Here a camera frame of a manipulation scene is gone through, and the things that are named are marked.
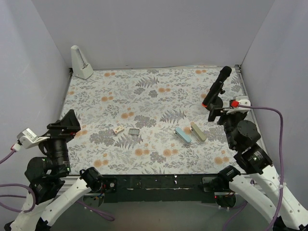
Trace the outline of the beige stapler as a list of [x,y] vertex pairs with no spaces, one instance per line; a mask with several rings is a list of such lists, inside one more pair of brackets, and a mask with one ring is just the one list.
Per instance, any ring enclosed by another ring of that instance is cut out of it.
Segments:
[[206,141],[206,135],[201,131],[201,129],[196,124],[192,124],[190,130],[198,141],[200,142]]

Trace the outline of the light blue stapler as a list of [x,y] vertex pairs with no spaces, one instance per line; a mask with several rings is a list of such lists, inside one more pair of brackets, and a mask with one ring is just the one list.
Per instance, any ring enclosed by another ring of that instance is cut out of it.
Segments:
[[174,134],[185,144],[192,142],[191,138],[179,127],[174,129]]

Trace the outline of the white staples tray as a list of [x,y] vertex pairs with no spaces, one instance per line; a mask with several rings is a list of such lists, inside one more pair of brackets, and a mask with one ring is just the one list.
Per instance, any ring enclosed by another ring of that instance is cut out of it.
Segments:
[[129,135],[136,135],[136,136],[139,136],[140,134],[140,130],[137,129],[137,128],[130,128],[129,131],[128,131]]

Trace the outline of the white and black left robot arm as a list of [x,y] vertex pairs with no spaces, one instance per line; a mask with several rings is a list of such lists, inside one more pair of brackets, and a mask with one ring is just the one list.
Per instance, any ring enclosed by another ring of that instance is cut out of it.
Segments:
[[71,172],[67,143],[81,130],[73,109],[61,120],[47,125],[41,136],[26,128],[17,135],[17,143],[11,147],[17,152],[20,147],[37,146],[43,157],[33,157],[27,164],[25,176],[29,181],[28,195],[18,216],[5,224],[6,231],[47,231],[80,197],[89,192],[98,192],[103,186],[102,175],[94,168],[80,171],[79,178],[60,196],[64,178]]

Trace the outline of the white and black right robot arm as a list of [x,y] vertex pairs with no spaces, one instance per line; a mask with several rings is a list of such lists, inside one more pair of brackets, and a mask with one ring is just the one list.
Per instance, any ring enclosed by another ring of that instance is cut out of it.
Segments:
[[263,190],[260,192],[233,166],[221,170],[207,186],[212,190],[233,191],[250,203],[269,221],[275,231],[306,231],[308,211],[302,207],[283,182],[267,153],[257,144],[261,135],[255,123],[245,117],[251,109],[233,100],[227,108],[210,106],[208,121],[219,117],[231,150],[236,151],[234,159]]

